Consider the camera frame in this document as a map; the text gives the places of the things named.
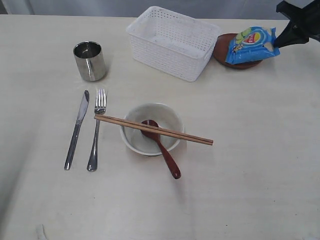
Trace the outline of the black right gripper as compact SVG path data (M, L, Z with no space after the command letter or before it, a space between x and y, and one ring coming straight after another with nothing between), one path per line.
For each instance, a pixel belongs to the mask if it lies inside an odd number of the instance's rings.
M276 6L276 12L287 17L289 23L274 40L274 47L306 44L310 39L320 40L320 2L318 0L312 1L303 8L283 0Z

